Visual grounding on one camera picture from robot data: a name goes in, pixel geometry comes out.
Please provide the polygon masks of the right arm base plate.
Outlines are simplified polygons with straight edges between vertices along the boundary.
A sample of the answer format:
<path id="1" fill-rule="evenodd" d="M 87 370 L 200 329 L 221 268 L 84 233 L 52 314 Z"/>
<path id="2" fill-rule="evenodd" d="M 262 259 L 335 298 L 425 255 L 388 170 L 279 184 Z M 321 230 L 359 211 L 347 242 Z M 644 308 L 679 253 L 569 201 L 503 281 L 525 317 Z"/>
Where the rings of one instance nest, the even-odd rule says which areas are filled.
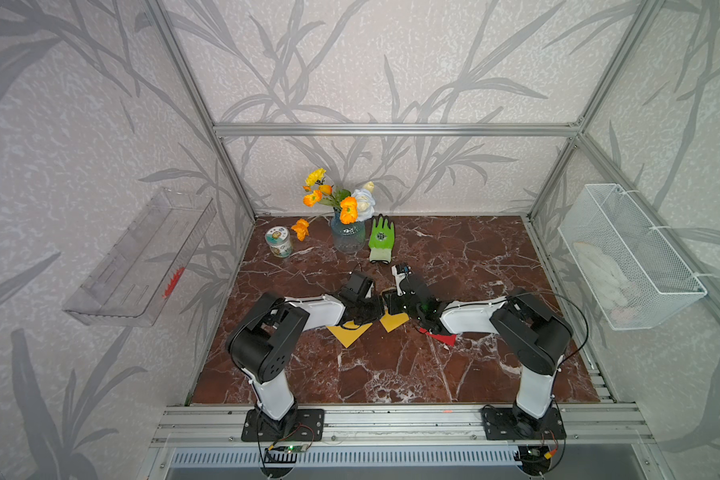
<path id="1" fill-rule="evenodd" d="M 521 410 L 517 405 L 494 407 L 485 405 L 480 410 L 480 418 L 487 440 L 565 440 L 560 410 L 552 405 L 545 414 L 536 419 Z"/>

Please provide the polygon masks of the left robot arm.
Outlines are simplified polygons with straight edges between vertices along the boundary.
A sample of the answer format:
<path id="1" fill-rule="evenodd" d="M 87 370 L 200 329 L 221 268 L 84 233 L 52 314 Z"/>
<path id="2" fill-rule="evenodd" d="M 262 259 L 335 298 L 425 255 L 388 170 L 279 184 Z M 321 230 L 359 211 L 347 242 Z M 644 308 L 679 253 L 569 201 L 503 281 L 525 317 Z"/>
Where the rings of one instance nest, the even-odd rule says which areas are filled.
<path id="1" fill-rule="evenodd" d="M 226 342 L 233 364 L 248 378 L 257 407 L 269 422 L 296 411 L 285 369 L 303 332 L 327 327 L 341 330 L 381 320 L 385 306 L 373 281 L 353 273 L 336 292 L 308 298 L 262 294 Z"/>

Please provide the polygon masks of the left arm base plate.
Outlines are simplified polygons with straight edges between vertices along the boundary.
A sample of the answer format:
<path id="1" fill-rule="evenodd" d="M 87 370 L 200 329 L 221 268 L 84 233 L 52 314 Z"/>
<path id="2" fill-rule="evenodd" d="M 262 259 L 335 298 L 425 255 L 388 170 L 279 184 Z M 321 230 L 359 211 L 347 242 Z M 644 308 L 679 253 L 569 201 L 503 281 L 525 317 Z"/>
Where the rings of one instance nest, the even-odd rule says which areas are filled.
<path id="1" fill-rule="evenodd" d="M 281 420 L 273 420 L 260 409 L 251 409 L 246 414 L 241 441 L 320 441 L 325 413 L 324 409 L 292 408 Z"/>

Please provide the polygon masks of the red envelope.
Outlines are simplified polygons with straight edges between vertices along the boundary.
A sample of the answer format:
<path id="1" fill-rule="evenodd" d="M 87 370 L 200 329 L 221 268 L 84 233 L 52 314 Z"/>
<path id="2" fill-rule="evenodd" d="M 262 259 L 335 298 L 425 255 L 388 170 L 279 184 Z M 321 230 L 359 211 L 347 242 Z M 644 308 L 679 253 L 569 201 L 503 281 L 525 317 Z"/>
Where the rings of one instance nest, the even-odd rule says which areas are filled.
<path id="1" fill-rule="evenodd" d="M 446 345 L 448 347 L 453 347 L 456 343 L 456 339 L 457 339 L 456 335 L 433 334 L 433 333 L 430 333 L 428 330 L 421 328 L 421 327 L 418 327 L 417 330 L 420 333 L 427 335 L 428 337 L 431 337 L 431 338 L 443 343 L 444 345 Z"/>

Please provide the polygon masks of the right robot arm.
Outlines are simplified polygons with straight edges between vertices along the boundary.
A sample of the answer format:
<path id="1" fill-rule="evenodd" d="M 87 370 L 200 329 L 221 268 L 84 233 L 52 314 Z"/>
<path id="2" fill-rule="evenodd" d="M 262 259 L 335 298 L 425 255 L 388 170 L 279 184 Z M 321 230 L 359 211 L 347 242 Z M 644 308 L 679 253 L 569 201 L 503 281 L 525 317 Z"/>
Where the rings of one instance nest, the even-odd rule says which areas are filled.
<path id="1" fill-rule="evenodd" d="M 538 421 L 547 414 L 573 330 L 533 293 L 518 288 L 495 299 L 445 301 L 437 299 L 417 275 L 402 273 L 396 276 L 396 287 L 385 291 L 382 299 L 390 314 L 405 313 L 432 335 L 501 337 L 522 367 L 514 415 Z"/>

